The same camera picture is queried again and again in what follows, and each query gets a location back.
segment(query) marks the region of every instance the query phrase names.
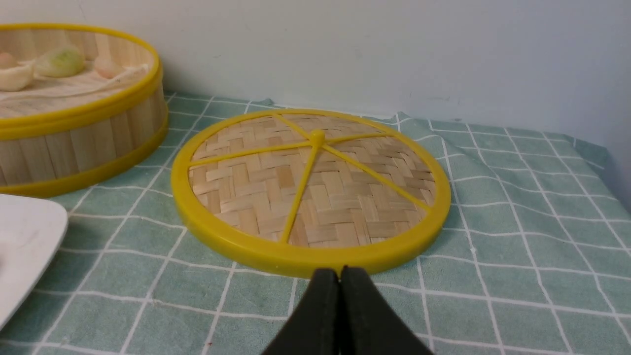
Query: yellow plastic rim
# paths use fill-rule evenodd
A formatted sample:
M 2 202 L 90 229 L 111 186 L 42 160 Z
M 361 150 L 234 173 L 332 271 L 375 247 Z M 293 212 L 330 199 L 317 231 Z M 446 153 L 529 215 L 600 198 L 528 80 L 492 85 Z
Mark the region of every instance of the yellow plastic rim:
M 0 119 L 0 140 L 15 140 L 88 126 L 124 112 L 147 99 L 162 82 L 162 63 L 156 51 L 145 41 L 108 28 L 64 23 L 12 23 L 0 25 L 0 32 L 24 29 L 60 29 L 95 32 L 126 39 L 145 48 L 153 57 L 149 73 L 134 85 L 85 105 L 32 116 Z
M 296 200 L 300 200 L 302 197 L 302 191 L 307 184 L 309 172 L 313 161 L 315 160 L 315 152 L 320 149 L 327 150 L 328 152 L 337 155 L 339 158 L 346 160 L 352 164 L 361 163 L 357 161 L 351 162 L 347 157 L 342 157 L 336 149 L 328 145 L 327 143 L 332 141 L 339 141 L 339 138 L 333 138 L 326 140 L 321 131 L 305 132 L 299 128 L 296 124 L 283 118 L 284 114 L 311 114 L 319 116 L 336 117 L 340 119 L 346 119 L 356 123 L 372 126 L 383 131 L 387 136 L 392 136 L 407 144 L 407 146 L 416 153 L 419 158 L 430 169 L 435 184 L 436 184 L 436 197 L 434 205 L 428 207 L 426 205 L 419 205 L 427 211 L 427 216 L 417 225 L 407 230 L 406 232 L 399 234 L 386 241 L 382 241 L 376 244 L 369 244 L 364 246 L 356 246 L 352 248 L 332 248 L 332 249 L 316 249 L 316 248 L 304 248 L 300 246 L 294 246 L 287 243 L 287 238 L 291 226 L 293 224 L 292 216 L 295 216 L 298 209 L 296 203 L 293 204 L 290 214 L 287 218 L 287 226 L 283 233 L 282 238 L 278 242 L 269 241 L 257 236 L 250 235 L 243 231 L 240 231 L 219 218 L 215 217 L 198 201 L 197 197 L 192 191 L 189 183 L 189 168 L 194 165 L 205 164 L 214 160 L 229 159 L 231 157 L 243 156 L 247 154 L 254 154 L 263 151 L 282 150 L 288 148 L 295 148 L 294 145 L 300 145 L 301 147 L 312 147 L 312 153 L 305 166 L 305 172 L 303 173 L 302 180 L 297 187 Z M 219 132 L 219 130 L 231 126 L 235 123 L 246 121 L 249 119 L 255 119 L 260 117 L 273 116 L 276 119 L 283 121 L 287 126 L 294 129 L 307 139 L 305 143 L 296 143 L 294 145 L 284 145 L 276 147 L 266 147 L 260 149 L 253 149 L 244 152 L 237 152 L 234 154 L 226 154 L 217 158 L 208 158 L 203 160 L 197 160 L 191 162 L 192 156 L 199 146 L 206 141 L 210 136 Z M 366 138 L 367 136 L 379 136 L 378 134 L 370 135 L 357 135 L 343 137 L 342 139 L 359 139 Z M 367 167 L 358 168 L 370 173 L 370 169 Z M 351 116 L 347 114 L 341 114 L 338 112 L 319 111 L 319 110 L 304 110 L 304 109 L 283 109 L 272 111 L 260 111 L 252 114 L 245 114 L 242 116 L 233 117 L 227 119 L 218 124 L 214 124 L 204 131 L 198 133 L 195 137 L 189 140 L 182 150 L 175 158 L 175 162 L 171 172 L 171 185 L 173 189 L 173 195 L 175 199 L 175 205 L 177 210 L 184 221 L 184 224 L 191 230 L 191 232 L 204 244 L 211 249 L 219 252 L 220 254 L 235 260 L 243 265 L 247 265 L 252 268 L 257 268 L 266 272 L 274 274 L 281 274 L 292 277 L 309 278 L 313 274 L 313 271 L 317 268 L 332 268 L 338 273 L 341 272 L 345 265 L 352 267 L 362 267 L 368 273 L 374 274 L 389 270 L 404 264 L 420 253 L 424 252 L 434 242 L 442 228 L 442 224 L 447 218 L 449 213 L 449 206 L 451 204 L 451 193 L 449 189 L 449 182 L 445 172 L 442 170 L 440 164 L 427 152 L 424 148 L 419 146 L 412 139 L 407 136 L 394 131 L 381 124 L 362 119 L 360 117 Z M 395 191 L 401 193 L 400 188 L 395 188 Z M 415 204 L 422 202 L 414 201 L 409 196 L 410 201 Z
M 34 184 L 22 184 L 0 187 L 0 193 L 7 195 L 21 195 L 48 198 L 80 190 L 101 181 L 113 178 L 134 165 L 142 162 L 153 153 L 162 143 L 168 133 L 168 112 L 160 129 L 144 144 L 122 157 L 100 165 L 94 169 L 75 175 L 62 177 L 50 181 Z

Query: woven bamboo mesh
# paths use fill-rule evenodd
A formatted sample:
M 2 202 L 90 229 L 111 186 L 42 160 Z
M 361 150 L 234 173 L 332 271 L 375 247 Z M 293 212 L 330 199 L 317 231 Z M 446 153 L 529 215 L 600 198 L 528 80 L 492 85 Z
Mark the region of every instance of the woven bamboo mesh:
M 347 248 L 378 243 L 415 226 L 426 210 L 340 157 L 320 149 L 310 167 L 297 214 L 292 203 L 308 168 L 312 147 L 299 132 L 321 129 L 328 144 L 431 207 L 435 184 L 429 168 L 405 143 L 378 135 L 365 124 L 315 115 L 284 115 L 242 121 L 219 130 L 196 151 L 189 182 L 199 202 L 248 234 L 310 248 Z M 248 150 L 281 147 L 259 153 Z

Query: white dumpling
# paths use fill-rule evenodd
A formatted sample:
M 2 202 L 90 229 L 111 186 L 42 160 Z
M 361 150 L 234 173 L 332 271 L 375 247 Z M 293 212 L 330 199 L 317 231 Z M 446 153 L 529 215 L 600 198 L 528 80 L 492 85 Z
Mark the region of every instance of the white dumpling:
M 0 69 L 0 91 L 19 91 L 33 81 L 33 64 Z

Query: white wall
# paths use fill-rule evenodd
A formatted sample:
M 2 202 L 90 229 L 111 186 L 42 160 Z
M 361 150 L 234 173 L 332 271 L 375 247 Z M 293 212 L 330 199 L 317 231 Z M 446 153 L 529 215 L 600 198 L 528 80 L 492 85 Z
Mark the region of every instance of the white wall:
M 138 35 L 177 90 L 598 144 L 631 119 L 631 0 L 0 0 L 15 21 Z

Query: bamboo steamer lid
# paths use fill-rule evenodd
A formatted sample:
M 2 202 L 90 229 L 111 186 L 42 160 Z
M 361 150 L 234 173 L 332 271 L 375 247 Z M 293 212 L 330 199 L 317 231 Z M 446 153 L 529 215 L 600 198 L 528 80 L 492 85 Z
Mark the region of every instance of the bamboo steamer lid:
M 172 187 L 185 225 L 209 247 L 301 277 L 407 262 L 434 241 L 451 195 L 436 160 L 401 133 L 308 110 L 256 112 L 200 132 L 178 154 Z

